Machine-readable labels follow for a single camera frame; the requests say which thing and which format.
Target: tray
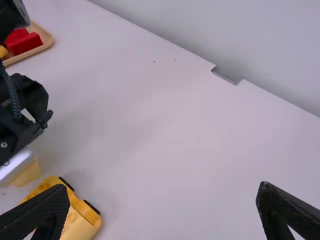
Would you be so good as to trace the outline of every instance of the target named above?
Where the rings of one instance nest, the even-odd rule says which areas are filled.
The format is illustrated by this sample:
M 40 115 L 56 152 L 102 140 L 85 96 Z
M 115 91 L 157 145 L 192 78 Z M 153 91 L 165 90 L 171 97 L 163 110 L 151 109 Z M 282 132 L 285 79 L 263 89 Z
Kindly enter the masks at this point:
M 40 38 L 42 40 L 43 45 L 38 46 L 32 50 L 26 51 L 22 54 L 19 54 L 17 56 L 12 56 L 10 53 L 5 57 L 5 60 L 3 61 L 3 64 L 5 67 L 14 64 L 18 61 L 21 61 L 23 59 L 26 59 L 32 55 L 35 55 L 37 53 L 40 53 L 48 48 L 50 48 L 54 44 L 54 38 L 52 35 L 44 30 L 42 27 L 40 27 L 38 24 L 34 23 L 33 21 L 31 22 L 31 26 L 27 27 L 26 29 L 28 30 L 29 33 L 36 32 L 37 34 L 40 35 Z

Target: yellow plastic block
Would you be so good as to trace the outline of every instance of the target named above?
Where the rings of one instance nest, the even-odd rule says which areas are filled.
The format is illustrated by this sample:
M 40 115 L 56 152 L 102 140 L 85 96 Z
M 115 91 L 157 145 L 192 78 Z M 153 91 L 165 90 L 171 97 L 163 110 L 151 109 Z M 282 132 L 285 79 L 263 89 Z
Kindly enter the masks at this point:
M 0 59 L 2 59 L 7 54 L 8 50 L 4 46 L 0 45 Z
M 63 184 L 66 186 L 68 197 L 70 200 L 69 213 L 64 223 L 64 228 L 60 240 L 90 240 L 102 226 L 101 216 L 94 211 L 85 201 L 77 198 L 75 192 L 57 176 L 50 176 L 35 188 L 28 196 L 21 202 L 25 202 L 48 188 Z

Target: table surface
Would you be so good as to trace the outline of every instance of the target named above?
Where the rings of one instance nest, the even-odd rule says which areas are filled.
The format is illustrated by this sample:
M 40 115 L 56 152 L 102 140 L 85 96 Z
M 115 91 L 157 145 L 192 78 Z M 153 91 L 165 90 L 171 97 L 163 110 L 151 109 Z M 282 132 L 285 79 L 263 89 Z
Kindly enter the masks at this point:
M 50 94 L 30 147 L 101 211 L 96 240 L 265 239 L 261 181 L 320 207 L 318 117 L 90 2 L 25 5 L 55 38 L 8 68 Z

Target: red block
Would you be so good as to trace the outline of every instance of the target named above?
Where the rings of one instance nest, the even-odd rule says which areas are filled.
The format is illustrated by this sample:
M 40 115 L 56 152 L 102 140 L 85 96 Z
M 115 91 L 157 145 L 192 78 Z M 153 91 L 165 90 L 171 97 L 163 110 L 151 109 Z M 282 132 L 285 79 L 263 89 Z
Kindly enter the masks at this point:
M 23 54 L 41 45 L 43 45 L 43 43 L 39 34 L 36 32 L 32 32 L 26 36 L 23 36 L 21 38 L 16 39 L 15 41 L 11 41 L 6 44 L 7 49 L 14 56 Z
M 5 44 L 9 44 L 11 42 L 14 42 L 20 38 L 23 38 L 24 36 L 27 36 L 29 34 L 28 30 L 26 28 L 19 28 L 13 30 L 13 32 L 6 38 Z

